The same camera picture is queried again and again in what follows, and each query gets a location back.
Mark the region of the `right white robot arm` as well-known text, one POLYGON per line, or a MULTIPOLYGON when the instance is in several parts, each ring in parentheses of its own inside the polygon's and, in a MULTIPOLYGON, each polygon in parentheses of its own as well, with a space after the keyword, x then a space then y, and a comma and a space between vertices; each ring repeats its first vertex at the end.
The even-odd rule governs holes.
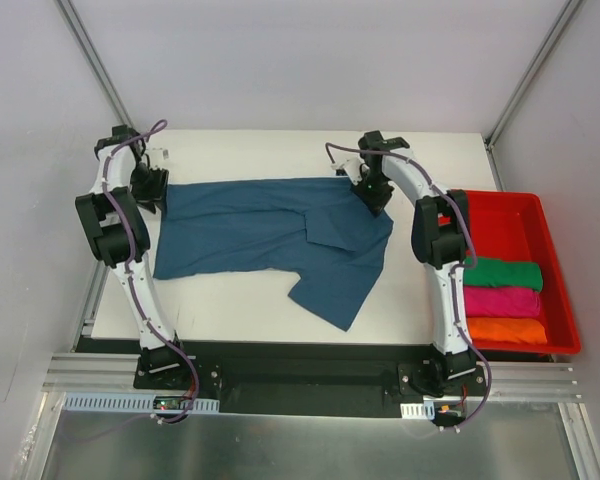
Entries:
POLYGON ((430 358, 409 375, 409 385, 434 398, 453 394, 477 367, 463 287, 464 269, 477 263, 468 195, 434 181, 401 137, 386 139, 379 131, 367 132, 358 141, 358 152, 357 167, 346 172, 352 191, 372 214, 384 211, 395 188, 414 207, 411 247, 431 289, 434 336, 430 358))

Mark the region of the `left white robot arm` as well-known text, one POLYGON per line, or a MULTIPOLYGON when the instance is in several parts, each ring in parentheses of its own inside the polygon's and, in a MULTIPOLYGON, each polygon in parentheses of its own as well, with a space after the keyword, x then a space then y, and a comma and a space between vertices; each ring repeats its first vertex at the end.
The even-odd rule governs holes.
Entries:
POLYGON ((169 172, 151 166, 147 147, 167 125, 161 119, 145 133, 118 125, 98 140, 96 179, 88 193, 75 199, 75 208, 94 258, 118 280, 138 330, 134 387, 193 394, 198 381, 160 304, 150 269, 150 235, 141 214, 166 211, 169 172))

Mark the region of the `blue t shirt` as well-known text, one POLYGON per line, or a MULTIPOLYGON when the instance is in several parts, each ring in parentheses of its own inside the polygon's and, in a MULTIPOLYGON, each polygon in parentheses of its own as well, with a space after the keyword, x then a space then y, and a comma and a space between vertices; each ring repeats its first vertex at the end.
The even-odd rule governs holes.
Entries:
POLYGON ((392 231, 344 177, 171 185, 154 276, 292 272, 289 298, 347 331, 383 271, 392 231))

